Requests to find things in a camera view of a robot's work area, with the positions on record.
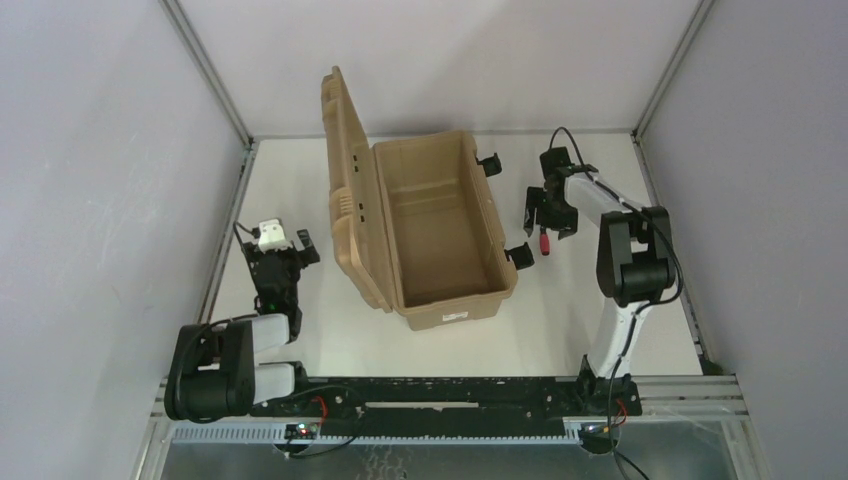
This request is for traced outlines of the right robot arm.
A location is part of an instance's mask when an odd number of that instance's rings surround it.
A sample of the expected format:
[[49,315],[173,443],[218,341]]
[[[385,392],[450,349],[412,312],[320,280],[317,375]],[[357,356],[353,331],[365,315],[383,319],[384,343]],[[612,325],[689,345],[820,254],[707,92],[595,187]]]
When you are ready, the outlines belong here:
[[637,206],[604,182],[594,166],[572,162],[565,147],[548,148],[540,165],[544,183],[527,190],[523,228],[527,235],[539,235],[540,252],[547,256],[550,233],[560,239],[574,235],[580,219],[596,225],[595,274],[604,297],[599,328],[577,379],[566,384],[564,400],[547,402],[564,416],[614,416],[635,403],[630,364],[638,334],[678,275],[669,214],[661,206]]

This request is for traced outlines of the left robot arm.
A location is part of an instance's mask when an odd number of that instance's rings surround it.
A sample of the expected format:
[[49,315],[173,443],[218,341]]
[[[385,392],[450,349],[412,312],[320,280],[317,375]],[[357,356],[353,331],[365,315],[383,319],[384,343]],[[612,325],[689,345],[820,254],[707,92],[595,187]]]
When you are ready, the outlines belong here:
[[255,356],[298,338],[298,283],[320,255],[305,229],[297,233],[299,246],[277,222],[255,228],[252,236],[239,247],[255,290],[254,311],[180,329],[163,398],[172,420],[203,424],[243,416],[293,392],[293,364],[261,367]]

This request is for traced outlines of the red handled black screwdriver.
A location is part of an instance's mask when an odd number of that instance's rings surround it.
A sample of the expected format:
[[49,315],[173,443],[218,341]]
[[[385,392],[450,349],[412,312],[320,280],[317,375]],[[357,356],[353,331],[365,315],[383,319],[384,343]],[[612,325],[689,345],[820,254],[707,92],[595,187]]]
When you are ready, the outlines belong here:
[[548,256],[551,253],[549,235],[544,228],[541,228],[539,232],[539,248],[543,256]]

